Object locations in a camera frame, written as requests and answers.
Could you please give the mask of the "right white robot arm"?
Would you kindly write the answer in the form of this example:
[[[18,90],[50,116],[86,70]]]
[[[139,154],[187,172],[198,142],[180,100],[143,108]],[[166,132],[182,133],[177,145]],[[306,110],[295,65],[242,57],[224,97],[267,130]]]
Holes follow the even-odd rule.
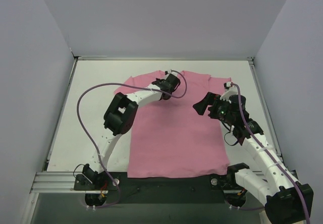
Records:
[[[250,154],[262,171],[258,177],[244,163],[228,167],[229,179],[250,192],[263,206],[271,223],[310,222],[313,190],[302,184],[284,166],[259,124],[245,109],[245,97],[207,93],[193,108],[199,115],[206,110],[211,119],[231,128],[238,143]]]

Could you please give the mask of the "pink t-shirt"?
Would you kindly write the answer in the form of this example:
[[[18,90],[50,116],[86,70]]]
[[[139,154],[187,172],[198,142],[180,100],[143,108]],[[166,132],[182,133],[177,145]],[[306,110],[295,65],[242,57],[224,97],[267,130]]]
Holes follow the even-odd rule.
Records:
[[[208,92],[223,94],[226,78],[183,71],[169,100],[137,111],[131,129],[130,178],[190,178],[225,175],[230,163],[218,120],[200,116],[193,105]]]

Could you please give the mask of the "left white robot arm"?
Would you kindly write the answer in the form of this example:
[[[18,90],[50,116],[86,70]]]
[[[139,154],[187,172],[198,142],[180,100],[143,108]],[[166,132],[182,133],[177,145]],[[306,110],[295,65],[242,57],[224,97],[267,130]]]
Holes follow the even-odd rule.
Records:
[[[77,118],[85,134],[95,147],[95,154],[92,156],[91,163],[86,164],[82,170],[82,175],[86,178],[85,183],[91,189],[99,189],[103,185],[103,180],[105,178],[110,178],[115,186],[118,186],[118,183],[106,169],[107,162],[116,143],[122,135],[126,134],[132,128],[139,108],[155,101],[168,100],[172,97],[179,99],[185,96],[186,93],[183,93],[180,96],[173,95],[173,92],[175,92],[181,84],[181,80],[178,76],[181,76],[183,79],[185,78],[178,71],[166,71],[165,76],[162,79],[157,78],[147,87],[132,86],[122,83],[103,83],[87,89],[80,95],[76,104]],[[99,147],[81,120],[80,103],[82,98],[91,90],[111,85],[124,86],[136,89],[137,91],[130,94],[117,93],[114,95],[114,98],[103,116],[103,126],[105,129],[109,130],[108,138],[106,143],[102,147]]]

